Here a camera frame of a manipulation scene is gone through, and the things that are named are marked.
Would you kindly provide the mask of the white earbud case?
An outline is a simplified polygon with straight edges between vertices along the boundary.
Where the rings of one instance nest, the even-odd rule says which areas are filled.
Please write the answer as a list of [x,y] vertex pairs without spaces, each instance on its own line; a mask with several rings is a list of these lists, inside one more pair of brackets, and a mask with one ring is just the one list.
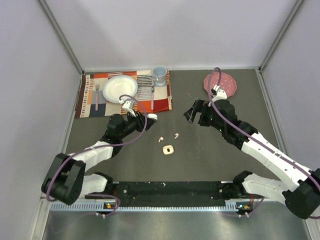
[[147,118],[148,118],[148,119],[153,119],[153,120],[155,120],[155,121],[158,120],[158,116],[157,116],[155,113],[149,113],[149,114],[147,115]]

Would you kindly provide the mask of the beige earbud case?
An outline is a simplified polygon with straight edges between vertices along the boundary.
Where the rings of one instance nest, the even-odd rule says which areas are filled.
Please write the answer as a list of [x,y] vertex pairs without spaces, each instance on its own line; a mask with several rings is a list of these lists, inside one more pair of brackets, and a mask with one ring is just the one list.
[[162,152],[164,155],[171,155],[174,153],[174,147],[172,145],[165,145],[163,148],[162,148]]

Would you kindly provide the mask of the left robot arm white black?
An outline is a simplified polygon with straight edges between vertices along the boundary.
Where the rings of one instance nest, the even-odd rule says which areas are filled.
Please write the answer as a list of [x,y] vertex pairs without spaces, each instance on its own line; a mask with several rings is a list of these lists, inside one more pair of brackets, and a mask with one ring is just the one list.
[[91,175],[85,173],[97,164],[115,157],[125,145],[125,137],[133,132],[147,131],[157,120],[158,116],[154,113],[127,113],[126,118],[120,114],[110,116],[104,135],[95,144],[79,153],[59,153],[55,156],[41,191],[51,200],[67,205],[90,194],[109,198],[114,191],[113,179],[101,172]]

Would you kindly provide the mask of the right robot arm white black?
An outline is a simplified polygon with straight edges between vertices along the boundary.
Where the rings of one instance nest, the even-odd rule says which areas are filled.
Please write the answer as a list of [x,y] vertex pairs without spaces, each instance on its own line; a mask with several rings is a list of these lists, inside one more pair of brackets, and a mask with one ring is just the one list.
[[259,161],[278,180],[243,171],[233,180],[233,192],[239,198],[256,194],[285,205],[295,216],[308,219],[320,206],[320,170],[311,170],[289,158],[270,144],[249,123],[239,120],[235,107],[225,99],[214,103],[197,99],[183,115],[193,123],[217,129],[231,145]]

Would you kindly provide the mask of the pink dotted plate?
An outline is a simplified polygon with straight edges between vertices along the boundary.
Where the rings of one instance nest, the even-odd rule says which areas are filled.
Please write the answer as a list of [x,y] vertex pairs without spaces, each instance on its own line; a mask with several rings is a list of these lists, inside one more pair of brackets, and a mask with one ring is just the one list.
[[[210,90],[218,83],[219,80],[219,73],[215,72],[211,76],[210,80]],[[237,83],[234,80],[234,78],[226,74],[224,72],[221,73],[221,80],[219,82],[219,87],[222,88],[225,92],[228,98],[232,97],[236,91],[237,91]]]

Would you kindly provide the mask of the light blue mug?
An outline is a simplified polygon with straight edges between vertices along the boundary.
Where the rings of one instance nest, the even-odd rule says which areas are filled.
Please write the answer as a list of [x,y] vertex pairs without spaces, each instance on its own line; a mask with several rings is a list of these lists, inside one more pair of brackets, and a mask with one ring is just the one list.
[[164,66],[156,66],[152,69],[151,74],[148,77],[154,82],[157,86],[163,86],[167,82],[167,68]]

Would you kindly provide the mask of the white bowl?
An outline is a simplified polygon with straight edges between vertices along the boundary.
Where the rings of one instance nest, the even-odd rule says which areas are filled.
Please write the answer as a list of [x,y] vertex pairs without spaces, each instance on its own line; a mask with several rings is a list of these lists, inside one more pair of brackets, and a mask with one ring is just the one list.
[[134,97],[138,91],[137,81],[128,75],[117,75],[108,79],[102,87],[103,97],[111,103],[118,104],[120,96]]

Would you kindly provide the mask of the patterned orange placemat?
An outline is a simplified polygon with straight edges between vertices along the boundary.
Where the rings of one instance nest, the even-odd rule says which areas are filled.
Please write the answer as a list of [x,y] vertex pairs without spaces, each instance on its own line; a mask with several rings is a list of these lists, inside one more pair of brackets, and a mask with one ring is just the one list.
[[170,72],[156,78],[155,70],[84,74],[75,118],[125,115],[127,109],[155,114],[172,110]]

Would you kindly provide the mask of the pink handled knife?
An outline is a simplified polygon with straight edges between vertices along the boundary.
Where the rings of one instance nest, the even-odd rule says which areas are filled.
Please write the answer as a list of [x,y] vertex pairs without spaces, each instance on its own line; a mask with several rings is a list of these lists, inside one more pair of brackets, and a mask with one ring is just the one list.
[[151,86],[151,110],[154,110],[154,94],[155,94],[155,83],[152,82],[152,86]]

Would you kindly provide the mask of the pink handled fork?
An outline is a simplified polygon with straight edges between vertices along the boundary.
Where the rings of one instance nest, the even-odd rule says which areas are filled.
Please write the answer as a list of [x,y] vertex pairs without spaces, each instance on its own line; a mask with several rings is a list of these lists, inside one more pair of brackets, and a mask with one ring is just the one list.
[[100,84],[98,81],[95,82],[95,110],[99,110],[99,90]]

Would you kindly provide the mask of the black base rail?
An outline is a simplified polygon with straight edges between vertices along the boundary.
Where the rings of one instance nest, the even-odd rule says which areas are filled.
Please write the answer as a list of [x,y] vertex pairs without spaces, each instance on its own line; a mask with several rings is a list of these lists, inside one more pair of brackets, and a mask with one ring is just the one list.
[[220,207],[240,195],[220,181],[122,181],[110,192],[122,207]]

